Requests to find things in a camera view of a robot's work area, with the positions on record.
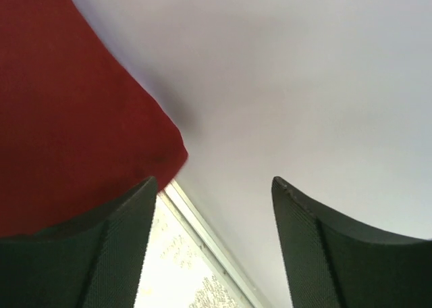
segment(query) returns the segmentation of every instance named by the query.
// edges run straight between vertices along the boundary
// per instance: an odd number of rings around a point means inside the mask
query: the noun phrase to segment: white surface
[[[276,308],[274,175],[432,236],[430,0],[76,0],[180,127],[178,178]]]

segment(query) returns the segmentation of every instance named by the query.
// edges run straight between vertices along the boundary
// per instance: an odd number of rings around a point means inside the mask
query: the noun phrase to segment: white wall
[[[180,185],[275,307],[274,175],[432,236],[430,0],[76,2],[180,127]]]

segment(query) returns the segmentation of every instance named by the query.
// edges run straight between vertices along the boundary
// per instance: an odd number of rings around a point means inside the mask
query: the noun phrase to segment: red cloth
[[[187,158],[71,0],[0,0],[0,236],[31,234]]]

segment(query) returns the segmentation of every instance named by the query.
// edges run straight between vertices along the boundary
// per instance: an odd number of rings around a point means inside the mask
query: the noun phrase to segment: floor
[[[135,302],[144,307],[239,307],[159,198]]]

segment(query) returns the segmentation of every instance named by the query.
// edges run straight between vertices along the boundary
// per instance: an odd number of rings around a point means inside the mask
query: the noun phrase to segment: red towel
[[[71,0],[0,0],[0,236],[32,234],[187,158]]]

